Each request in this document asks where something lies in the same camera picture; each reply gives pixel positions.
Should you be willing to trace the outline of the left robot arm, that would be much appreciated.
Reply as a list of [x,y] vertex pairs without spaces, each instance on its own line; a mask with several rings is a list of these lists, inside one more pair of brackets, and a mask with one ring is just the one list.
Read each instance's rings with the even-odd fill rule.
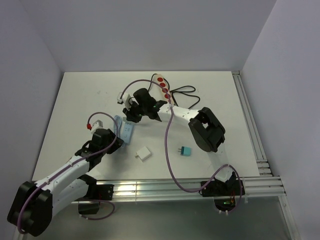
[[75,152],[62,167],[38,181],[20,185],[9,210],[7,221],[20,234],[34,237],[42,234],[52,218],[70,203],[102,201],[97,180],[88,175],[105,155],[110,155],[124,141],[110,129],[99,128],[92,138]]

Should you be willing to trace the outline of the light blue power strip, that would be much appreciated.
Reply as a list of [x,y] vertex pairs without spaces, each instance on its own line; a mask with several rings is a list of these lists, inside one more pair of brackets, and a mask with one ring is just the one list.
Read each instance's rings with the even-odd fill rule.
[[134,124],[131,122],[125,122],[120,138],[123,140],[124,145],[129,145],[134,132]]

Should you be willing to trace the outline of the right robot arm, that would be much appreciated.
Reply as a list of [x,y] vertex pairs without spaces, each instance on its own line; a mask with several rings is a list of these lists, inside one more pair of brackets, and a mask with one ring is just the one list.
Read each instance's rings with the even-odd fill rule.
[[165,99],[156,100],[146,88],[140,88],[133,94],[134,100],[131,100],[132,97],[122,91],[117,97],[117,102],[125,106],[123,113],[130,122],[138,123],[144,116],[151,120],[167,122],[164,154],[169,174],[179,189],[186,193],[200,192],[204,195],[212,192],[214,196],[242,197],[245,193],[243,181],[237,170],[227,160],[218,160],[217,170],[209,180],[201,183],[199,188],[185,188],[178,182],[169,159],[168,135],[171,124],[176,122],[188,127],[196,145],[209,155],[217,154],[222,150],[226,140],[226,130],[208,107],[200,110],[182,108],[173,104],[172,96],[167,89],[163,88],[162,92]]

